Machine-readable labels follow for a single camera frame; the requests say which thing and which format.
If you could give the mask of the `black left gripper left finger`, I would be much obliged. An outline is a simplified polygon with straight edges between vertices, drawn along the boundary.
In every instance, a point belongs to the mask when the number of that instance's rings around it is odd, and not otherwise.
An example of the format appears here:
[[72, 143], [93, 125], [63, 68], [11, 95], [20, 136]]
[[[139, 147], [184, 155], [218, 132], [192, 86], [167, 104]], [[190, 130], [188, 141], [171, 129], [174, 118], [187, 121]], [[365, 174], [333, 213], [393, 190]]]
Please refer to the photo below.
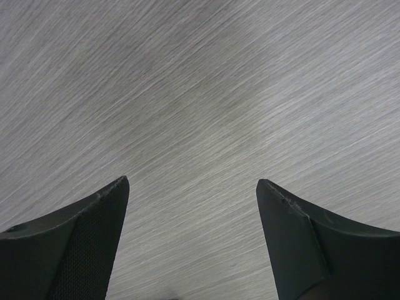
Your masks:
[[122, 176], [1, 233], [1, 299], [105, 299], [129, 199]]

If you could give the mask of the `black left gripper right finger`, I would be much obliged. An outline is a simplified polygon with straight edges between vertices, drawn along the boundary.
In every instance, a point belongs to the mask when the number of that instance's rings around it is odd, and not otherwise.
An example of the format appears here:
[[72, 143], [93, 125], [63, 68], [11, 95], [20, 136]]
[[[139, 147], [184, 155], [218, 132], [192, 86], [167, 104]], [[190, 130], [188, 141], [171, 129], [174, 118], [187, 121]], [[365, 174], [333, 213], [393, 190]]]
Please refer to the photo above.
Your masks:
[[279, 299], [399, 299], [399, 232], [340, 216], [267, 179], [256, 196]]

